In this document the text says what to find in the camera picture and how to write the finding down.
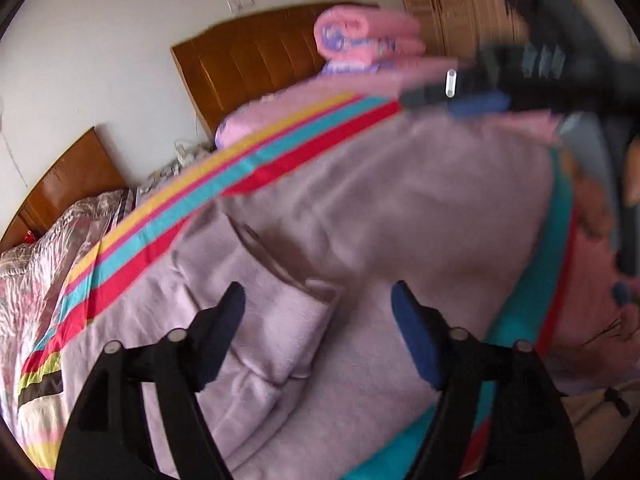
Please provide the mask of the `person right hand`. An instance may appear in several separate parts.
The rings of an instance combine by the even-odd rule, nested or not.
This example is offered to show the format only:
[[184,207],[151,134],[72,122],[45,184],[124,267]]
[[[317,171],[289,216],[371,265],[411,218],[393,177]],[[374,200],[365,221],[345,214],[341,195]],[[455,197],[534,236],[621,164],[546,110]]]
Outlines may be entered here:
[[566,148],[560,163],[572,185],[577,226],[550,356],[573,390],[604,387],[639,374],[639,280],[616,270],[604,187]]

